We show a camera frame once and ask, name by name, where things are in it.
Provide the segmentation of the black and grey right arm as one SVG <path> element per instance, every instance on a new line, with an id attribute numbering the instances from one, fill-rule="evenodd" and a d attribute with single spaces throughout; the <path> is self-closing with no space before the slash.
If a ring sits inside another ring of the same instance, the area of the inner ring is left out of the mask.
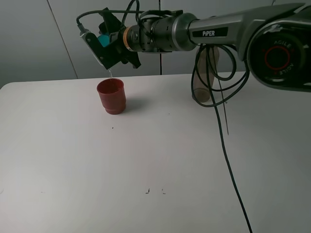
<path id="1" fill-rule="evenodd" d="M 311 89 L 311 8 L 303 3 L 265 6 L 198 19 L 191 13 L 149 10 L 126 27 L 103 10 L 109 44 L 96 53 L 105 68 L 140 66 L 139 52 L 190 51 L 196 46 L 233 47 L 262 84 L 282 90 Z"/>

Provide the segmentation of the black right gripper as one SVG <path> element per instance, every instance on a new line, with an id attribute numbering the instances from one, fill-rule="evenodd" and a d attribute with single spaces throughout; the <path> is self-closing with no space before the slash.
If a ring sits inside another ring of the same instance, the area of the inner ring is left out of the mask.
<path id="1" fill-rule="evenodd" d="M 100 13 L 100 16 L 103 17 L 104 21 L 99 25 L 99 33 L 109 35 L 110 37 L 110 44 L 108 45 L 108 48 L 113 66 L 119 62 L 122 62 L 123 64 L 131 63 L 133 68 L 139 68 L 141 66 L 141 62 L 139 60 L 138 53 L 132 51 L 126 42 L 129 27 L 121 28 L 121 22 L 109 11 L 107 7 L 104 8 L 104 11 L 105 12 Z"/>

